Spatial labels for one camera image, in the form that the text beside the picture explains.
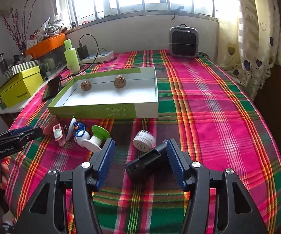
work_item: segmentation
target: human hand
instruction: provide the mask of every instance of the human hand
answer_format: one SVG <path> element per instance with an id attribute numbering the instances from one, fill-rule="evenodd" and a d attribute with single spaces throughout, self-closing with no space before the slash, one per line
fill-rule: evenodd
<path id="1" fill-rule="evenodd" d="M 4 163 L 1 163 L 1 184 L 0 187 L 1 189 L 5 190 L 7 187 L 7 183 L 8 183 L 8 178 L 7 175 L 10 173 L 10 169 L 8 168 L 8 166 Z"/>

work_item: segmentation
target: silver screw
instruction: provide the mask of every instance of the silver screw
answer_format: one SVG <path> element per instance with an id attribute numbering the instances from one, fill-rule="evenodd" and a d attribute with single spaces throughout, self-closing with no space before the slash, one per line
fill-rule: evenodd
<path id="1" fill-rule="evenodd" d="M 198 168 L 198 167 L 201 166 L 201 163 L 195 161 L 195 162 L 192 162 L 191 165 L 192 165 L 193 167 L 195 167 L 195 168 Z"/>
<path id="2" fill-rule="evenodd" d="M 56 170 L 55 169 L 50 169 L 49 171 L 48 171 L 48 174 L 49 175 L 54 175 L 56 173 Z"/>
<path id="3" fill-rule="evenodd" d="M 229 174 L 229 175 L 232 175 L 232 174 L 234 174 L 234 170 L 231 169 L 231 168 L 227 168 L 226 173 Z"/>
<path id="4" fill-rule="evenodd" d="M 90 162 L 84 162 L 81 164 L 82 168 L 89 168 L 91 166 Z"/>

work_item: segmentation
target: power strip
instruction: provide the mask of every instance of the power strip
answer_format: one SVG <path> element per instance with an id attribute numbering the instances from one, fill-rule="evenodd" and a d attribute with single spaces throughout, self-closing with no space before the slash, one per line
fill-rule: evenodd
<path id="1" fill-rule="evenodd" d="M 79 64 L 90 64 L 94 61 L 96 54 L 94 55 L 90 55 L 89 57 L 79 60 Z M 105 61 L 109 61 L 112 60 L 114 58 L 113 52 L 106 52 L 106 53 L 102 53 L 100 55 L 97 56 L 96 60 L 94 63 L 100 63 L 100 62 L 105 62 Z"/>

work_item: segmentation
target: blue rope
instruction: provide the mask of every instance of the blue rope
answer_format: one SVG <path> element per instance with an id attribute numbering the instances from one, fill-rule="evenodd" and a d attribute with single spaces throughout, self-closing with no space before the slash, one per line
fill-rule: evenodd
<path id="1" fill-rule="evenodd" d="M 85 131 L 85 126 L 82 123 L 79 123 L 76 121 L 73 123 L 74 126 L 77 126 L 78 124 L 79 124 L 79 126 L 78 126 L 78 129 L 76 130 L 76 137 L 82 137 L 82 136 L 84 136 L 84 132 L 82 133 L 82 135 L 78 135 L 78 133 L 81 131 Z"/>

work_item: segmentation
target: window frame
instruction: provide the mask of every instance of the window frame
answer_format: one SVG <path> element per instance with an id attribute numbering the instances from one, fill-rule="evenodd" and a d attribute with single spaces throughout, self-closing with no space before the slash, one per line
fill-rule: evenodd
<path id="1" fill-rule="evenodd" d="M 120 7 L 119 0 L 116 0 L 117 7 L 114 8 L 113 10 L 116 9 L 117 14 L 116 15 L 107 15 L 107 16 L 104 16 L 103 18 L 99 18 L 98 17 L 99 13 L 96 10 L 95 0 L 93 0 L 94 14 L 88 15 L 84 18 L 79 19 L 77 14 L 76 14 L 74 1 L 73 0 L 67 0 L 69 17 L 70 17 L 71 21 L 76 22 L 76 27 L 73 27 L 72 29 L 69 29 L 68 33 L 73 32 L 77 29 L 81 29 L 81 28 L 84 28 L 84 27 L 87 27 L 87 26 L 95 25 L 95 24 L 110 21 L 110 20 L 116 20 L 116 19 L 120 19 L 120 18 L 127 18 L 127 17 L 133 17 L 133 16 L 143 16 L 143 15 L 174 15 L 174 13 L 175 13 L 176 15 L 180 15 L 180 16 L 189 16 L 189 17 L 208 19 L 208 20 L 212 20 L 212 21 L 218 21 L 217 18 L 215 17 L 214 0 L 212 0 L 212 3 L 213 3 L 212 16 L 209 16 L 209 15 L 204 15 L 204 14 L 200 14 L 200 13 L 195 13 L 194 12 L 194 1 L 193 0 L 192 0 L 192 10 L 193 10 L 193 12 L 185 12 L 185 11 L 174 12 L 171 9 L 170 0 L 166 0 L 167 10 L 146 11 L 145 1 L 142 0 L 142 4 L 141 4 L 142 11 L 133 11 L 133 12 L 125 12 L 125 13 L 121 13 L 121 10 L 124 7 L 128 7 L 128 6 L 124 6 L 124 7 L 121 6 Z M 89 18 L 93 19 L 94 16 L 95 16 L 95 20 L 92 20 L 92 21 L 84 23 L 84 24 L 83 23 L 79 24 L 79 21 L 83 22 L 83 21 L 86 21 Z"/>

